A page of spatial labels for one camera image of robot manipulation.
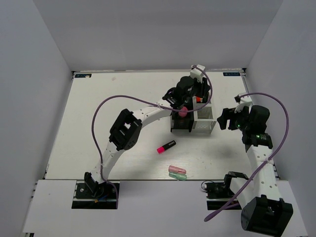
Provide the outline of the orange cap black highlighter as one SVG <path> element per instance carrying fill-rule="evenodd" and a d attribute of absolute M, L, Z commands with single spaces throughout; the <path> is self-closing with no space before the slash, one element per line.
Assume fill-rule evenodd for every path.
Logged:
<path fill-rule="evenodd" d="M 196 102 L 197 102 L 197 103 L 203 103 L 203 99 L 200 98 L 200 97 L 196 97 Z"/>

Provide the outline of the pink cap crayon bottle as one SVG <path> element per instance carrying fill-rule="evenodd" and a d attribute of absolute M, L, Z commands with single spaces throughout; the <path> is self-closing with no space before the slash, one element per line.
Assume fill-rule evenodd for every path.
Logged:
<path fill-rule="evenodd" d="M 184 106 L 179 112 L 178 115 L 182 118 L 185 118 L 188 114 L 188 109 Z"/>

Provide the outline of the pink cap black highlighter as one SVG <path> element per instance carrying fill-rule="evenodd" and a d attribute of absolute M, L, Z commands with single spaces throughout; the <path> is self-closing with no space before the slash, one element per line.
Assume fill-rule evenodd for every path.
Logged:
<path fill-rule="evenodd" d="M 165 151 L 169 150 L 170 148 L 174 147 L 175 145 L 176 145 L 176 142 L 174 140 L 170 141 L 167 144 L 157 148 L 157 152 L 158 152 L 158 154 L 162 154 Z"/>

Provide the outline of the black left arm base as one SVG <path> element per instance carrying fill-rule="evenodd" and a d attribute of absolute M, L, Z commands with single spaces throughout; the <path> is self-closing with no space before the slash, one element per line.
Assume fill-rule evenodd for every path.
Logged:
<path fill-rule="evenodd" d="M 117 209 L 119 186 L 120 183 L 99 183 L 90 172 L 85 172 L 84 182 L 76 184 L 72 209 Z"/>

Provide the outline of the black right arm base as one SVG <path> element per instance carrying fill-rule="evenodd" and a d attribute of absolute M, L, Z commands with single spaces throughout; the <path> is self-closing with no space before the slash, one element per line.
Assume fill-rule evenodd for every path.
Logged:
<path fill-rule="evenodd" d="M 223 181 L 207 180 L 201 183 L 200 187 L 206 193 L 207 210 L 217 210 L 233 197 L 234 193 L 230 189 L 233 178 L 248 180 L 244 173 L 229 171 Z"/>

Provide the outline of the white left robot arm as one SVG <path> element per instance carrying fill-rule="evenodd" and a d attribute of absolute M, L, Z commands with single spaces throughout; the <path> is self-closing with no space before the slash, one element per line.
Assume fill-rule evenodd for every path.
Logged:
<path fill-rule="evenodd" d="M 172 112 L 179 112 L 194 96 L 211 98 L 212 84 L 208 76 L 182 77 L 158 102 L 148 102 L 147 107 L 137 111 L 122 110 L 110 128 L 105 150 L 102 151 L 100 146 L 96 145 L 100 162 L 95 171 L 84 174 L 87 191 L 98 198 L 105 191 L 106 185 L 114 188 L 114 184 L 108 181 L 108 176 L 118 158 L 137 143 L 141 129 L 170 116 Z"/>

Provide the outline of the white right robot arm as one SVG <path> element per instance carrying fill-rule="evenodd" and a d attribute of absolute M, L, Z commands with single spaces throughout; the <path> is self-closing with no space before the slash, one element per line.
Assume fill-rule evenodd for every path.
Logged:
<path fill-rule="evenodd" d="M 240 111 L 224 108 L 217 122 L 222 130 L 240 130 L 250 161 L 252 175 L 229 172 L 232 179 L 223 184 L 223 192 L 236 196 L 241 206 L 241 226 L 245 231 L 280 237 L 293 215 L 292 204 L 281 196 L 269 158 L 272 139 L 266 133 L 270 111 L 263 106 L 244 106 Z"/>

